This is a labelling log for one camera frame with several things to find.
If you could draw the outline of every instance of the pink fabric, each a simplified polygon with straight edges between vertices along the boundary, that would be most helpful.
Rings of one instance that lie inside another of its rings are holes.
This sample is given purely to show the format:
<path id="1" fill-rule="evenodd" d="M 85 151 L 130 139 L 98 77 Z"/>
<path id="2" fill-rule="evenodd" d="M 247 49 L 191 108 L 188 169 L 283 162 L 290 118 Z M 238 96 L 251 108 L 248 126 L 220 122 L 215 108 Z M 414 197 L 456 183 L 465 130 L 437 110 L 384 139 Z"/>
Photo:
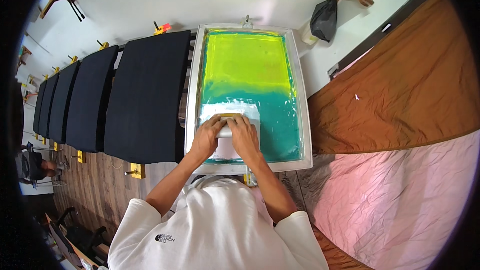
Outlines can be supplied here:
<path id="1" fill-rule="evenodd" d="M 479 138 L 476 131 L 413 149 L 336 155 L 315 225 L 376 270 L 427 268 L 470 193 Z"/>

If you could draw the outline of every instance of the black plastic bag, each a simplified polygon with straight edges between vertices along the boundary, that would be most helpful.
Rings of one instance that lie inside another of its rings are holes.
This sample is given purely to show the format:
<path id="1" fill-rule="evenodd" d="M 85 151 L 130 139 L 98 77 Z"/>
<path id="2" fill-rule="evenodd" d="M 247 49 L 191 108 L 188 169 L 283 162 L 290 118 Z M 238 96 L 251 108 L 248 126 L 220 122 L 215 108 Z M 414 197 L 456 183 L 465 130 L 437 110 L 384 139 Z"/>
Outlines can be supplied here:
<path id="1" fill-rule="evenodd" d="M 311 34 L 330 42 L 337 31 L 337 0 L 326 0 L 315 6 L 310 20 Z"/>

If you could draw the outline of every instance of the cable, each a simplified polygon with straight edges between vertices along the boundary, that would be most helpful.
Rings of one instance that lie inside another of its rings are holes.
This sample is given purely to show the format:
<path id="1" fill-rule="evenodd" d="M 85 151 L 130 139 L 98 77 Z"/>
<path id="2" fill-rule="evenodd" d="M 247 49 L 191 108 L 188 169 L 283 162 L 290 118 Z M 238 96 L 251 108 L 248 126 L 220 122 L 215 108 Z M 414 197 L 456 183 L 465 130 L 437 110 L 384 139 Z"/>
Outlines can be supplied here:
<path id="1" fill-rule="evenodd" d="M 123 166 L 123 159 L 121 160 L 120 166 L 117 168 L 117 167 L 115 167 L 115 166 L 113 165 L 112 156 L 109 155 L 109 157 L 110 157 L 110 164 L 112 165 L 112 167 L 113 167 L 114 169 L 120 169 L 120 168 Z"/>

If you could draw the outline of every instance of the the north face logo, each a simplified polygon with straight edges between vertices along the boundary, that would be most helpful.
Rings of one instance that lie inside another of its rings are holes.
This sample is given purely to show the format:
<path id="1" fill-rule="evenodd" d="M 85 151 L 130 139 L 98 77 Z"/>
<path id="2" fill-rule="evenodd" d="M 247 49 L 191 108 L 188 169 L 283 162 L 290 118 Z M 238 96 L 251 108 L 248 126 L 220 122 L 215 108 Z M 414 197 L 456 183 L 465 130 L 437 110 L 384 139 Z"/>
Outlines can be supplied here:
<path id="1" fill-rule="evenodd" d="M 155 237 L 155 241 L 166 243 L 167 241 L 175 242 L 175 239 L 172 238 L 171 234 L 157 234 Z"/>

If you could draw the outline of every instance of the screen printing frame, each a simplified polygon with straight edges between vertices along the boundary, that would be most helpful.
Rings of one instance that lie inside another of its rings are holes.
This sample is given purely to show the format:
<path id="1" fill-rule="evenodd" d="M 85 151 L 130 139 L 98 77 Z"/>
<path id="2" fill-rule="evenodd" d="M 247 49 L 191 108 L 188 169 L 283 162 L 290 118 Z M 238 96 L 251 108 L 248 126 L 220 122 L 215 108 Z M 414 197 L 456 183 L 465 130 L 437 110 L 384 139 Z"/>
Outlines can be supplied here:
<path id="1" fill-rule="evenodd" d="M 290 70 L 292 73 L 293 84 L 297 91 L 297 103 L 299 111 L 298 129 L 300 141 L 303 141 L 303 157 L 299 160 L 269 162 L 268 165 L 273 172 L 291 171 L 308 169 L 313 166 L 312 159 L 312 140 L 310 133 L 310 118 L 307 106 L 307 97 L 305 92 L 305 84 L 303 82 L 302 67 L 297 52 L 297 46 L 290 28 L 275 27 L 268 25 L 253 25 L 252 28 L 244 28 L 242 24 L 235 23 L 219 23 L 219 24 L 201 24 L 198 27 L 197 37 L 195 39 L 195 47 L 193 50 L 193 58 L 191 62 L 190 77 L 187 95 L 187 112 L 185 119 L 185 153 L 190 151 L 192 142 L 195 137 L 196 124 L 200 109 L 200 81 L 202 79 L 202 67 L 205 49 L 205 36 L 211 29 L 226 29 L 241 32 L 255 32 L 258 30 L 275 32 L 285 36 L 285 46 Z M 194 174 L 219 174 L 234 175 L 246 173 L 247 166 L 244 164 L 202 164 Z"/>

